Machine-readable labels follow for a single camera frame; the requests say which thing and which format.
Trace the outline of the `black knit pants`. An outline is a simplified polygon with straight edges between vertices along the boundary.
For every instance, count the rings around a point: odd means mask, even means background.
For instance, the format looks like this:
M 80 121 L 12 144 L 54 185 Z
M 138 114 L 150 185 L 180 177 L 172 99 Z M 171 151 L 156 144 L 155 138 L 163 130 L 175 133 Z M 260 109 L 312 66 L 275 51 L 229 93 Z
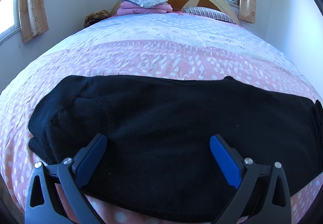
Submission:
M 280 162 L 292 195 L 322 172 L 321 103 L 231 77 L 68 76 L 28 128 L 29 148 L 49 165 L 105 135 L 84 193 L 168 221 L 214 221 L 235 195 L 210 151 L 216 134 L 242 157 Z

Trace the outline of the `beige curtain left window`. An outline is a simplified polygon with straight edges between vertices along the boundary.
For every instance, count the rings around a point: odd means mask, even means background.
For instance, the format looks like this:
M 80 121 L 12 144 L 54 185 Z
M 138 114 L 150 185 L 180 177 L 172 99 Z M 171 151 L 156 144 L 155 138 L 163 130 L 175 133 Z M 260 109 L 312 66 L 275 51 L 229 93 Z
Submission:
M 25 43 L 47 32 L 44 0 L 19 0 L 19 22 Z

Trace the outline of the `pink polka dot bedspread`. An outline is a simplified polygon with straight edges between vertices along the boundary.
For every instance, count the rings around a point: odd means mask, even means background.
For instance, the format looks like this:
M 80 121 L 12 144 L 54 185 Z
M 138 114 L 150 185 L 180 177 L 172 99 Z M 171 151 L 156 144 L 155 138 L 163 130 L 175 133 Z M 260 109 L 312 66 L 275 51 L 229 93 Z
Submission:
M 1 92 L 1 201 L 24 221 L 37 155 L 27 124 L 37 103 L 69 75 L 138 75 L 176 80 L 226 76 L 255 87 L 322 100 L 283 53 L 241 26 L 177 13 L 112 17 L 29 63 Z

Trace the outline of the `brown patterned bag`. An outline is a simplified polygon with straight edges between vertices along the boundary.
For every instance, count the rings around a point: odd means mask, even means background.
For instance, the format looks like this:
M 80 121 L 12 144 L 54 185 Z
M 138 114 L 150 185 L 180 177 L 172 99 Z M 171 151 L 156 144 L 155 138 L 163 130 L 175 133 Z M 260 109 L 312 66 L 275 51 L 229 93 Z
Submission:
M 83 27 L 87 28 L 95 23 L 98 23 L 104 19 L 109 18 L 111 15 L 105 9 L 99 12 L 91 13 L 85 17 Z

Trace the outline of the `striped pillow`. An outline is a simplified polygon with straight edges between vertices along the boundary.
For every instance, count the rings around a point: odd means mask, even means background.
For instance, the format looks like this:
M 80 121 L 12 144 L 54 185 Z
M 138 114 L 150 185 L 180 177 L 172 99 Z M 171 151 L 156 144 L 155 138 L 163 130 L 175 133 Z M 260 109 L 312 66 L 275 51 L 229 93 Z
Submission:
M 215 20 L 219 20 L 222 22 L 227 22 L 231 24 L 236 24 L 236 22 L 227 14 L 218 11 L 216 9 L 212 8 L 206 8 L 206 7 L 184 7 L 183 12 L 194 15 L 194 16 L 201 16 L 206 18 L 211 18 Z

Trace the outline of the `folded pink blanket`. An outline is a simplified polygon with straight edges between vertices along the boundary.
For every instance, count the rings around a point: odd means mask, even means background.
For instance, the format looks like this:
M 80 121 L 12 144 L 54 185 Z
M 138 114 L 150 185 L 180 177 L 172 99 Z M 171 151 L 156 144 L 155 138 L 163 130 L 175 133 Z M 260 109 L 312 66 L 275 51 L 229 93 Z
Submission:
M 168 3 L 163 3 L 152 8 L 144 8 L 128 1 L 123 1 L 117 9 L 117 16 L 134 15 L 134 14 L 165 14 L 172 13 L 173 8 Z

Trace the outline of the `grey patterned pillow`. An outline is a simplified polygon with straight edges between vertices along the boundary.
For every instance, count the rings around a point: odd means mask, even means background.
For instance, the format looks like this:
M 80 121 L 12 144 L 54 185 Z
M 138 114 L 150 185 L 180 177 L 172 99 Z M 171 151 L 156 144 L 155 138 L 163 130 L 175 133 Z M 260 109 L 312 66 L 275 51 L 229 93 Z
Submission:
M 132 4 L 138 5 L 143 8 L 152 8 L 160 4 L 167 3 L 168 0 L 119 0 L 119 1 L 126 1 Z

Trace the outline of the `left wall window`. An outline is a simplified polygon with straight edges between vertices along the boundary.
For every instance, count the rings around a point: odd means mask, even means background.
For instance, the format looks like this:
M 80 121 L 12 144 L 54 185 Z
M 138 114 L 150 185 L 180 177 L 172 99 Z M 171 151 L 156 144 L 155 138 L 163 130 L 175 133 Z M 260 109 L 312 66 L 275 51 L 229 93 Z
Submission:
M 1 0 L 1 43 L 20 30 L 19 0 Z

